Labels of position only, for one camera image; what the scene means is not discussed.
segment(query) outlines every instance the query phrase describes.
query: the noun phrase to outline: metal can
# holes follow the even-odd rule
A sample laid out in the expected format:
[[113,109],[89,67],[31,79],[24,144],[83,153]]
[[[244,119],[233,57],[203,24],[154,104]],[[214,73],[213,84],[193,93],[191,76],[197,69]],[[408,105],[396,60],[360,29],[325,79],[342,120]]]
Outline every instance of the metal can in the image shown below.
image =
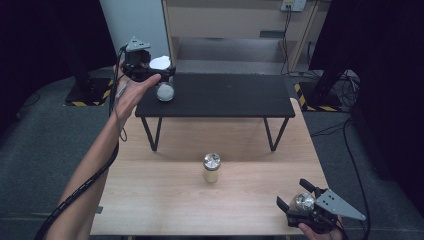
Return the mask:
[[203,177],[206,182],[214,183],[218,181],[221,158],[216,153],[208,153],[203,160]]
[[315,198],[308,192],[297,194],[289,204],[292,210],[309,213],[314,210]]

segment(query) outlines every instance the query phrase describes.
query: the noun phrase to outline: black table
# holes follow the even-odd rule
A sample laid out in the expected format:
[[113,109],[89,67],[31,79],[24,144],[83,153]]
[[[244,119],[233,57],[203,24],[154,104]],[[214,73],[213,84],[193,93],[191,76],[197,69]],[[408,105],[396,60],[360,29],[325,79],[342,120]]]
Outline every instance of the black table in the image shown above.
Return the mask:
[[[258,74],[176,74],[175,96],[159,101],[156,88],[145,93],[135,116],[141,118],[153,151],[157,150],[163,117],[263,118],[271,151],[277,149],[289,118],[295,117],[283,78]],[[146,117],[157,117],[153,140]],[[284,118],[275,143],[267,118]]]

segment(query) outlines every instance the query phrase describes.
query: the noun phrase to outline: wooden table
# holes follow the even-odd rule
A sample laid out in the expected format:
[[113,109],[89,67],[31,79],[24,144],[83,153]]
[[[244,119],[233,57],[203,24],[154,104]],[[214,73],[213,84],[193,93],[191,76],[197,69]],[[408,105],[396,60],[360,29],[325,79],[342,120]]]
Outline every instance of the wooden table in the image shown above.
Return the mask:
[[[301,234],[287,226],[276,197],[290,202],[304,191],[300,178],[321,188],[327,182],[299,104],[291,102],[296,117],[274,152],[261,118],[165,118],[161,147],[154,152],[140,119],[131,117],[91,234]],[[278,132],[282,121],[269,119],[270,130]],[[213,184],[202,177],[203,158],[211,152],[222,159]]]

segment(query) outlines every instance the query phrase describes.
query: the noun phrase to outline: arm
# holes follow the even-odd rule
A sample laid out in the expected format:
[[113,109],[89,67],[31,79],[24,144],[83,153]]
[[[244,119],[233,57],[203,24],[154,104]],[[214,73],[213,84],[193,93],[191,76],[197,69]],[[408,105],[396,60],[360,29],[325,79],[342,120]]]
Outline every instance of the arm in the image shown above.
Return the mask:
[[[121,66],[118,69],[118,78],[123,75],[120,70]],[[118,143],[120,132],[127,119],[131,116],[134,107],[140,102],[146,90],[159,80],[159,74],[141,83],[136,83],[126,76],[121,78],[118,90],[127,83],[126,90],[117,101],[116,108],[104,128],[69,180],[60,202],[64,201],[109,160]],[[106,178],[107,171],[56,219],[47,234],[47,239],[89,238],[95,211],[100,202]]]

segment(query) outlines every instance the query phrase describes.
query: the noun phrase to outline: power outlet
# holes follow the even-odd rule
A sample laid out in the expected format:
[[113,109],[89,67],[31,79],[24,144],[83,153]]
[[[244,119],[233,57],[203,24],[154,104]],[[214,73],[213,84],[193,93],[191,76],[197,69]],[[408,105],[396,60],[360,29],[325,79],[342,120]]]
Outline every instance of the power outlet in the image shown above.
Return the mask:
[[281,11],[288,12],[289,8],[292,12],[302,12],[305,9],[306,0],[283,0]]

